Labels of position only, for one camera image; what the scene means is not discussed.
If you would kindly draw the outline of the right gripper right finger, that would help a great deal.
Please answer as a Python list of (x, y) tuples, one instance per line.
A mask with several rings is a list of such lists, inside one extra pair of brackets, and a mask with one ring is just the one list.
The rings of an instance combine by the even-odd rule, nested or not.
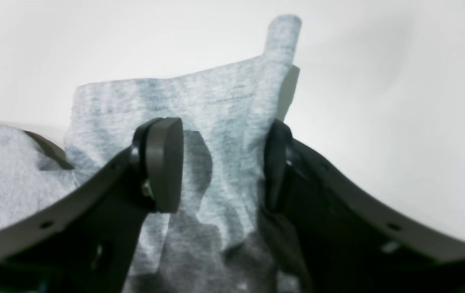
[(357, 187), (275, 120), (262, 210), (296, 231), (315, 293), (465, 293), (465, 241)]

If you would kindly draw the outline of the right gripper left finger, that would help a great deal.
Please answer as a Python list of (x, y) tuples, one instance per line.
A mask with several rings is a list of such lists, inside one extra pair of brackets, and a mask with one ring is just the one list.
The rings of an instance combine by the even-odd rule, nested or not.
[(120, 293), (147, 215), (179, 208), (183, 157), (181, 118), (139, 126), (81, 187), (0, 230), (0, 293)]

